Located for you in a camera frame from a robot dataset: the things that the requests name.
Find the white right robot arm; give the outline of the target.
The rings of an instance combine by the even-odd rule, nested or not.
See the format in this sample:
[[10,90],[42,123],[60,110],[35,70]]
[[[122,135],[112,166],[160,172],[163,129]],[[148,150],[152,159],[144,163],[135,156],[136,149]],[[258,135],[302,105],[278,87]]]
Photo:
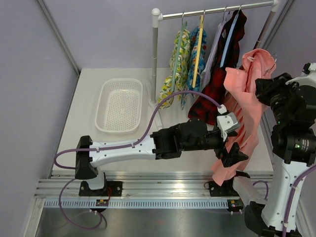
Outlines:
[[292,78],[284,73],[256,80],[256,97],[276,119],[271,142],[276,156],[272,187],[259,198],[249,178],[236,176],[224,183],[228,195],[239,194],[246,226],[261,237],[298,237],[296,210],[305,177],[315,170],[316,74]]

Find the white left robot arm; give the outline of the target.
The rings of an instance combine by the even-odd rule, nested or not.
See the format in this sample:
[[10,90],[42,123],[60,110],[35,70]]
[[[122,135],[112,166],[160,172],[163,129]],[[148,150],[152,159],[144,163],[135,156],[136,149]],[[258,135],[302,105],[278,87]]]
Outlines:
[[234,114],[217,117],[217,123],[209,131],[205,122],[194,119],[147,135],[144,139],[114,147],[92,141],[83,136],[76,152],[75,178],[86,181],[92,193],[102,196],[107,190],[105,174],[100,167],[109,163],[135,159],[179,158],[182,152],[214,150],[224,167],[230,167],[248,159],[237,143],[226,149],[228,137],[236,136],[239,126]]

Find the pink skirt hanger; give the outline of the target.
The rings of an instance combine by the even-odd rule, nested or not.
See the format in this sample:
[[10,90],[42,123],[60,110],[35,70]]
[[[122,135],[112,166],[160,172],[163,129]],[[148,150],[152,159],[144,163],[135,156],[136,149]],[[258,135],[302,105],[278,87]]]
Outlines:
[[254,63],[255,61],[260,62],[263,77],[266,77],[267,74],[271,74],[276,67],[277,59],[274,58],[272,55],[269,55],[268,57],[266,57],[266,56],[257,52],[253,56],[248,56],[247,59],[251,63]]

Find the pink pleated skirt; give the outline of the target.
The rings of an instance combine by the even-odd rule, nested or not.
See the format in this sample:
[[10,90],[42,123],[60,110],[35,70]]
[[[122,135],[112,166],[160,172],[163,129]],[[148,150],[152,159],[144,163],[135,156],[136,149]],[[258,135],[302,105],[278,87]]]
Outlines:
[[227,94],[224,99],[226,108],[233,112],[240,123],[237,129],[238,136],[230,137],[226,143],[227,150],[230,150],[233,143],[239,144],[240,150],[251,158],[256,146],[259,144],[257,130],[266,105],[259,102],[255,95],[256,79],[270,79],[271,74],[262,76],[259,61],[251,63],[247,57],[260,53],[266,57],[270,53],[264,49],[254,49],[242,57],[242,68],[226,68],[224,87]]

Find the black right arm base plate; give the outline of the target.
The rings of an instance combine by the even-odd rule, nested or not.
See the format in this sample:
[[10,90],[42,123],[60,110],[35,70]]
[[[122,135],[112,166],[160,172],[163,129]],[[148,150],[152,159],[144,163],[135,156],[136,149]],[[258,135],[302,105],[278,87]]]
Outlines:
[[226,180],[221,186],[214,181],[204,183],[204,187],[209,190],[211,197],[238,197],[238,193],[233,189],[233,181]]

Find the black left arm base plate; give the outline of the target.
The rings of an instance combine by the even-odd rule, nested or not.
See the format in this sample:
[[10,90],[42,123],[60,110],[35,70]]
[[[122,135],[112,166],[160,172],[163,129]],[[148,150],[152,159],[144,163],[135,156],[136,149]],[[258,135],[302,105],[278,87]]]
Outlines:
[[86,181],[82,181],[79,189],[80,197],[120,197],[122,195],[121,181],[105,181],[105,186],[99,190],[91,190]]

